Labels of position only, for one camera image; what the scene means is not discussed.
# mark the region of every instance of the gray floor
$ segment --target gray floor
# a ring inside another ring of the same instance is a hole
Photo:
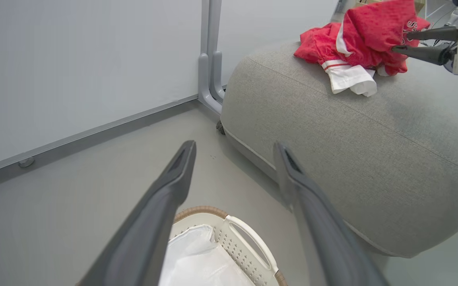
[[[78,282],[188,139],[198,154],[181,208],[210,205],[247,222],[289,285],[307,285],[294,217],[273,199],[278,186],[216,132],[216,121],[192,101],[44,154],[29,170],[2,170],[0,285]]]

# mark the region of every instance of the gray ottoman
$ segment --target gray ottoman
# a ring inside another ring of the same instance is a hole
[[[284,141],[345,222],[374,251],[414,257],[458,231],[458,76],[410,58],[375,76],[370,98],[332,94],[299,43],[244,58],[222,123],[233,145],[272,178]]]

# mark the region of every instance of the laundry basket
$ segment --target laundry basket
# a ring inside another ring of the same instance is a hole
[[[256,286],[287,286],[277,263],[259,235],[245,222],[230,216],[218,208],[200,206],[177,214],[169,239],[176,237],[192,226],[207,224],[213,227],[215,242],[220,244],[234,262]],[[240,234],[243,231],[258,246],[261,257]]]

